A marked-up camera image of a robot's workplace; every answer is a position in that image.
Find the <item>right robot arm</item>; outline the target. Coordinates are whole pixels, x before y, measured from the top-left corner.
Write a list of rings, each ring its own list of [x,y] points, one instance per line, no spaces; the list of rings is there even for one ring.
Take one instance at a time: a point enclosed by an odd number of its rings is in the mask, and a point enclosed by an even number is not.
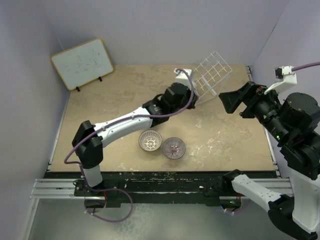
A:
[[[227,113],[240,104],[244,119],[257,119],[277,141],[291,170],[293,196],[277,193],[235,169],[222,178],[228,196],[242,194],[263,208],[273,225],[297,240],[315,240],[320,231],[320,121],[318,102],[306,93],[294,92],[280,103],[275,90],[252,81],[240,89],[219,95]]]

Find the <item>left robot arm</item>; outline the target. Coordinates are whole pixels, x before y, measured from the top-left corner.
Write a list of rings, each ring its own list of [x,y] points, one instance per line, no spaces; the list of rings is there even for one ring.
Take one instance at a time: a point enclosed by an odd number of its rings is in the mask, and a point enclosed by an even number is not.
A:
[[[165,123],[178,111],[194,109],[198,99],[195,84],[186,86],[175,82],[163,94],[156,95],[124,116],[95,124],[89,120],[82,122],[71,144],[83,169],[85,190],[91,196],[98,196],[103,191],[100,170],[103,148],[131,133]]]

